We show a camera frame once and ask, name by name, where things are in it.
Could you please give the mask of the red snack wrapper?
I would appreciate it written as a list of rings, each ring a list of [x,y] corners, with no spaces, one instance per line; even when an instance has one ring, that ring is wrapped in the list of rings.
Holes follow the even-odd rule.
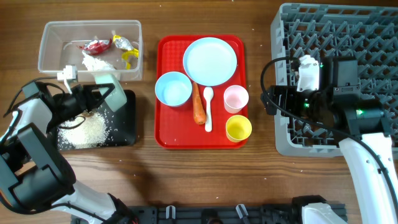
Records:
[[[113,40],[92,40],[84,45],[78,46],[83,53],[88,55],[99,55],[110,49]]]

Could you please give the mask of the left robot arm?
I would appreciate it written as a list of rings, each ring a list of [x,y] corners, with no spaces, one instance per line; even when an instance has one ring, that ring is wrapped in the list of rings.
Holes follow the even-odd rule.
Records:
[[[120,199],[77,181],[47,137],[52,128],[100,107],[115,85],[77,85],[58,96],[50,94],[49,86],[27,83],[21,88],[25,99],[9,110],[13,119],[1,137],[1,203],[21,215],[53,210],[88,223],[139,223]]]

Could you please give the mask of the yellow plastic cup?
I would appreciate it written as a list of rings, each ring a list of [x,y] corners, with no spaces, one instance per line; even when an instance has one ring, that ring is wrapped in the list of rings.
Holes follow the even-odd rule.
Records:
[[[231,116],[226,122],[226,136],[231,142],[241,142],[252,133],[250,120],[243,115]]]

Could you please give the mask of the orange carrot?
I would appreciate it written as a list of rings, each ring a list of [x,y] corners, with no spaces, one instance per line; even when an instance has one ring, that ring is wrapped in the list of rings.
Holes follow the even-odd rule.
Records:
[[[199,88],[197,83],[192,83],[192,100],[193,100],[193,119],[196,124],[205,124],[206,113],[203,109],[203,105],[200,98]]]

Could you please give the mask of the white tissue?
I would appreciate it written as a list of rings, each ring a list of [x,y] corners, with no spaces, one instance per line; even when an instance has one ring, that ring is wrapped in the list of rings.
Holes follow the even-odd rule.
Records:
[[[100,70],[115,70],[113,65],[110,63],[97,59],[91,55],[82,52],[83,61],[82,64],[87,68],[88,71],[100,71]]]

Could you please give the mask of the pink plastic cup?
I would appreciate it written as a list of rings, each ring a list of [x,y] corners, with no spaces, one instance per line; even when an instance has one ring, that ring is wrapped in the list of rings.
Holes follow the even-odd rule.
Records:
[[[231,85],[225,89],[223,101],[225,110],[231,114],[236,114],[247,105],[249,94],[245,87]]]

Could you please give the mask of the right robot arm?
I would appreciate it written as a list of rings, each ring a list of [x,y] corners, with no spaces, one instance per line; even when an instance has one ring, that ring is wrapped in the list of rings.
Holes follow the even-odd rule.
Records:
[[[266,113],[300,120],[332,133],[348,164],[365,223],[397,223],[397,174],[389,121],[377,99],[361,98],[354,57],[280,57],[298,74],[297,86],[263,88]]]

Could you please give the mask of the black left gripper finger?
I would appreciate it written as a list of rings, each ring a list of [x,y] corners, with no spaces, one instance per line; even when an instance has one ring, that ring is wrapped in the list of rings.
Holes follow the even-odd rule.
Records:
[[[101,95],[101,97],[98,98],[95,91],[93,91],[92,94],[85,94],[87,110],[92,111],[93,109],[99,108],[109,95]]]
[[[93,91],[100,92],[101,95],[109,95],[114,90],[114,84],[89,84],[89,85],[76,85],[71,88],[73,94],[84,93],[92,94]]]

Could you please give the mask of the yellow snack wrapper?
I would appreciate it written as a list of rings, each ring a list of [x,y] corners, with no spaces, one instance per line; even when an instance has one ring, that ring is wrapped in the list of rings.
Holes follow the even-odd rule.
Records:
[[[113,43],[118,49],[123,51],[121,59],[125,64],[126,70],[131,69],[130,57],[139,58],[139,51],[132,46],[130,41],[120,35],[113,36]]]

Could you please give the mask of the white rice pile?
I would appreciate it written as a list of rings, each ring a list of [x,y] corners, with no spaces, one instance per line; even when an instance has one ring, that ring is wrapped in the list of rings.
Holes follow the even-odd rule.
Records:
[[[109,136],[108,119],[99,112],[78,115],[60,125],[57,131],[59,149],[86,149],[105,143]]]

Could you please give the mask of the green bowl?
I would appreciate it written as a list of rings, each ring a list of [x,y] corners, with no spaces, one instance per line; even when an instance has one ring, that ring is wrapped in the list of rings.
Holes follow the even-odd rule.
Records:
[[[111,111],[116,112],[127,103],[127,96],[119,83],[119,80],[111,73],[95,76],[96,84],[113,84],[114,89],[105,98]]]

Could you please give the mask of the light blue bowl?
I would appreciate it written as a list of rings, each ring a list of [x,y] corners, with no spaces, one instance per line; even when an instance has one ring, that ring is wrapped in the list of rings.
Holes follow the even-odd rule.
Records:
[[[192,94],[190,79],[181,72],[167,72],[161,75],[155,84],[155,95],[164,105],[182,106]]]

